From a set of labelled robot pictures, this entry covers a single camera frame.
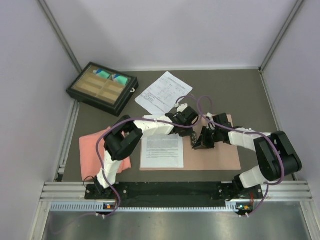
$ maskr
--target pink towel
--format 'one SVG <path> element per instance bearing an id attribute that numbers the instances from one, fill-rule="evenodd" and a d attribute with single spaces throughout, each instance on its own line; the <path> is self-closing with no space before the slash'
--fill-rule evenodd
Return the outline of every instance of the pink towel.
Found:
<path id="1" fill-rule="evenodd" d="M 79 138 L 79 146 L 80 146 L 80 165 L 81 165 L 81 176 L 82 180 L 87 178 L 88 176 L 95 177 L 100 169 L 101 164 L 98 158 L 98 154 L 96 152 L 96 143 L 98 139 L 110 129 L 108 127 L 106 130 L 82 136 Z M 99 143 L 99 153 L 104 159 L 105 157 L 105 148 L 104 148 L 105 141 L 102 139 Z M 119 167 L 118 174 L 122 173 L 122 171 L 131 168 L 131 161 L 130 157 L 127 157 L 123 160 L 122 164 Z"/>

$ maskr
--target metal plate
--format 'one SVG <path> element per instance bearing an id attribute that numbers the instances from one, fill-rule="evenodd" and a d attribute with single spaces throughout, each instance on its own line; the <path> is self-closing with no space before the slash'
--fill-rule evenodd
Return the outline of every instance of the metal plate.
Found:
<path id="1" fill-rule="evenodd" d="M 50 212 L 52 229 L 61 230 L 81 212 Z M 265 203 L 255 215 L 232 212 L 119 212 L 102 219 L 84 216 L 53 235 L 46 226 L 43 240 L 310 240 L 299 203 Z"/>

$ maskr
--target metal frame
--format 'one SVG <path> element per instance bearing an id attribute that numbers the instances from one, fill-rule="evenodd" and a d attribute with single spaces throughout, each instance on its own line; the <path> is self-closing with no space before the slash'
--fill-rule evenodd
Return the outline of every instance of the metal frame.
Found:
<path id="1" fill-rule="evenodd" d="M 53 31 L 55 32 L 57 38 L 59 39 L 61 46 L 65 50 L 66 54 L 70 58 L 72 64 L 74 65 L 75 69 L 78 71 L 78 73 L 82 72 L 82 67 L 80 63 L 78 62 L 74 52 L 72 51 L 64 33 L 60 29 L 60 26 L 58 25 L 54 15 L 52 14 L 46 0 L 36 0 L 42 9 L 43 13 L 45 14 L 46 18 L 48 19 L 51 27 L 53 28 Z"/>
<path id="2" fill-rule="evenodd" d="M 80 73 L 82 71 L 82 67 L 79 64 L 76 56 L 74 55 L 66 37 L 64 36 L 62 30 L 60 29 L 57 21 L 55 20 L 46 0 L 37 0 L 39 6 L 43 10 L 46 18 L 51 24 L 54 32 L 56 33 L 62 47 L 64 48 L 66 54 L 70 58 L 73 63 L 75 69 Z M 262 62 L 259 71 L 261 75 L 261 80 L 263 82 L 263 86 L 271 107 L 271 111 L 276 122 L 276 126 L 278 129 L 281 129 L 280 122 L 278 121 L 278 115 L 276 113 L 274 104 L 272 102 L 272 98 L 269 94 L 268 86 L 265 82 L 264 70 L 274 55 L 277 47 L 279 46 L 281 40 L 283 39 L 285 33 L 287 32 L 289 26 L 291 25 L 293 19 L 296 17 L 297 13 L 301 9 L 304 0 L 297 0 L 292 11 L 290 12 L 287 20 L 282 26 L 279 34 L 277 35 L 275 41 L 273 42 L 270 50 L 268 51 L 264 61 Z M 78 112 L 79 112 L 80 104 L 75 101 L 70 114 L 68 125 L 65 130 L 65 134 L 63 137 L 63 142 L 60 146 L 60 151 L 58 154 L 58 168 L 56 170 L 56 177 L 63 175 L 66 160 L 68 158 L 70 144 L 72 140 L 72 136 L 74 133 Z M 266 186 L 262 186 L 262 192 L 265 193 Z M 38 208 L 36 211 L 35 220 L 31 229 L 31 235 L 29 236 L 30 240 L 38 240 L 42 239 L 45 226 L 48 220 L 49 211 L 52 209 L 52 206 L 58 206 L 59 204 L 70 204 L 76 203 L 78 206 L 81 205 L 92 205 L 97 204 L 100 205 L 101 202 L 98 200 L 85 200 L 85 188 L 81 182 L 46 182 L 44 184 L 42 194 L 39 200 Z M 231 205 L 233 203 L 241 203 L 246 202 L 247 200 L 232 200 Z M 298 202 L 301 205 L 301 209 L 303 211 L 303 215 L 309 229 L 310 235 L 312 239 L 320 239 L 320 220 L 318 217 L 318 212 L 313 201 L 313 197 L 311 195 L 308 183 L 306 181 L 284 181 L 281 185 L 270 186 L 268 196 L 265 200 L 266 202 Z M 114 203 L 113 200 L 104 200 L 104 203 Z M 215 209 L 215 208 L 207 208 L 207 209 L 130 209 L 131 211 L 205 211 L 205 212 L 223 212 L 225 209 Z"/>
<path id="3" fill-rule="evenodd" d="M 264 71 L 270 61 L 270 59 L 272 58 L 272 56 L 274 55 L 277 47 L 279 46 L 281 40 L 283 39 L 283 37 L 285 36 L 288 28 L 290 27 L 291 23 L 293 22 L 293 20 L 295 19 L 297 13 L 301 10 L 301 7 L 303 6 L 303 3 L 305 2 L 305 0 L 297 0 L 295 2 L 295 5 L 293 6 L 293 9 L 291 10 L 288 18 L 286 19 L 284 25 L 282 26 L 280 32 L 278 33 L 278 35 L 276 36 L 270 50 L 268 51 L 268 53 L 266 54 L 261 66 L 259 67 L 260 71 Z"/>
<path id="4" fill-rule="evenodd" d="M 64 212 L 95 212 L 101 205 L 114 204 L 114 200 L 85 200 L 85 187 L 82 182 L 46 182 L 43 186 L 36 218 L 30 240 L 42 239 L 49 211 Z M 266 185 L 261 186 L 263 194 Z M 235 204 L 247 202 L 246 199 L 234 199 L 226 207 L 195 207 L 195 208 L 119 208 L 120 212 L 235 212 Z M 300 203 L 305 222 L 313 240 L 320 239 L 320 221 L 310 188 L 306 181 L 283 181 L 280 185 L 270 186 L 265 202 Z"/>

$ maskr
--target paper document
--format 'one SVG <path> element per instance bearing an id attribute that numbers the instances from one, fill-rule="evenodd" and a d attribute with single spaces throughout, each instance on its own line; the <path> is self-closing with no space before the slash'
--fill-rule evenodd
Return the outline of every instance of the paper document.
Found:
<path id="1" fill-rule="evenodd" d="M 183 138 L 178 134 L 142 139 L 140 168 L 184 168 Z"/>
<path id="2" fill-rule="evenodd" d="M 164 115 L 175 106 L 176 100 L 188 95 L 193 88 L 166 72 L 149 86 L 135 101 L 152 115 Z"/>

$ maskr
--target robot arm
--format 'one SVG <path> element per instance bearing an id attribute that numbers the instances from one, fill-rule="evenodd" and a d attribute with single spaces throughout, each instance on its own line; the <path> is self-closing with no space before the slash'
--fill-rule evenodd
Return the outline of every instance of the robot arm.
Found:
<path id="1" fill-rule="evenodd" d="M 117 123 L 129 118 L 128 115 L 123 116 Z M 96 176 L 100 184 L 98 188 L 102 191 L 109 187 L 103 176 L 103 172 L 110 184 L 115 184 L 117 171 L 122 161 L 132 154 L 141 139 L 154 135 L 170 134 L 179 134 L 180 137 L 185 137 L 193 133 L 192 128 L 173 126 L 158 121 L 166 121 L 181 126 L 191 126 L 198 118 L 199 115 L 196 111 L 183 104 L 177 109 L 177 113 L 175 114 L 168 113 L 153 119 L 154 121 L 152 122 L 136 120 L 117 127 L 104 138 L 104 168 Z"/>
<path id="2" fill-rule="evenodd" d="M 116 174 L 121 162 L 132 154 L 142 138 L 163 134 L 179 134 L 181 137 L 192 136 L 194 134 L 192 128 L 182 128 L 158 122 L 163 120 L 177 125 L 191 126 L 199 117 L 196 111 L 185 105 L 180 106 L 177 110 L 177 113 L 166 114 L 165 116 L 156 118 L 153 122 L 140 120 L 127 122 L 113 130 L 104 138 L 104 168 L 100 170 L 96 177 L 101 190 L 109 187 L 104 179 L 103 171 L 110 184 L 113 185 L 116 182 Z M 124 116 L 118 123 L 129 118 L 129 116 Z M 213 121 L 242 132 L 254 132 L 251 129 L 232 127 L 225 113 L 213 116 Z M 279 151 L 284 165 L 285 175 L 300 171 L 302 168 L 301 161 L 286 134 L 282 131 L 264 134 L 270 138 Z M 194 142 L 193 148 L 214 148 L 215 143 L 218 142 L 243 147 L 256 152 L 258 166 L 235 176 L 232 181 L 236 193 L 240 194 L 246 191 L 246 189 L 267 181 L 275 181 L 281 177 L 279 161 L 264 137 L 257 134 L 243 134 L 220 127 L 212 129 L 204 126 L 198 140 Z"/>

